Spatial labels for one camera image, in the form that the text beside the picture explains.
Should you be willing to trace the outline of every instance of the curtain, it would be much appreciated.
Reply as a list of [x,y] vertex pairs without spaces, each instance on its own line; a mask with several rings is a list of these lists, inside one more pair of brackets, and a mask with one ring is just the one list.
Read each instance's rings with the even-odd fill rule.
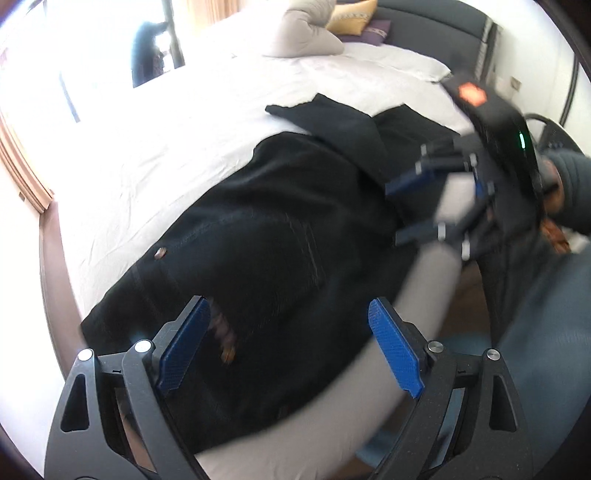
[[[20,13],[28,11],[33,4],[23,4],[15,0],[0,0],[0,24],[15,7],[25,7]],[[0,44],[0,68],[7,62],[7,50]],[[39,175],[31,167],[27,153],[20,143],[17,135],[9,124],[5,112],[0,108],[0,163],[8,170],[22,195],[35,207],[39,213],[43,213],[53,198],[53,192],[45,186]]]
[[185,0],[193,33],[199,33],[240,10],[240,0]]
[[0,109],[0,161],[10,173],[24,197],[39,213],[43,213],[53,198],[53,192],[41,181],[31,167],[27,153]]

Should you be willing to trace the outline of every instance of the pillow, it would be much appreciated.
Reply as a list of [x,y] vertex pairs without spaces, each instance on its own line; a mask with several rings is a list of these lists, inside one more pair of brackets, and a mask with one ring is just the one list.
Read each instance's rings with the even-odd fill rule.
[[365,0],[356,4],[337,5],[326,28],[335,35],[360,36],[374,15],[377,7],[378,0]]
[[310,25],[325,27],[335,9],[336,0],[291,0],[288,10],[298,10],[310,16]]
[[368,26],[363,29],[361,36],[357,35],[338,35],[342,42],[358,41],[361,43],[369,43],[370,45],[381,45],[386,40],[388,32],[390,31],[390,20],[372,20]]
[[323,26],[334,7],[335,0],[291,0],[263,55],[293,58],[343,53],[343,43]]

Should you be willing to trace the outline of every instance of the person's arm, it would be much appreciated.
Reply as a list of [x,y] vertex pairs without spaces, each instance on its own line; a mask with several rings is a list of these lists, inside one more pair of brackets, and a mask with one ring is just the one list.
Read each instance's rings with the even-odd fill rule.
[[546,201],[546,210],[557,224],[584,235],[591,234],[591,158],[569,150],[547,151],[561,185]]

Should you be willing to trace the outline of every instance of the orange logo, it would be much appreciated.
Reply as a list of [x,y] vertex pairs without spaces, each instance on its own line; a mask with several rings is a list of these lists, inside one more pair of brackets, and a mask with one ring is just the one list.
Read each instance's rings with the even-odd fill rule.
[[467,101],[469,104],[479,107],[484,105],[488,101],[486,92],[481,88],[478,88],[473,83],[464,83],[460,85],[460,98]]

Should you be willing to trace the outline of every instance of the gray pillow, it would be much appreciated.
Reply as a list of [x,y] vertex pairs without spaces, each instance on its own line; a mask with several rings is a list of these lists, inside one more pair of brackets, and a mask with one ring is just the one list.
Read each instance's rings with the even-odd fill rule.
[[324,28],[335,3],[335,0],[292,0],[263,55],[293,58],[343,53],[343,43]]

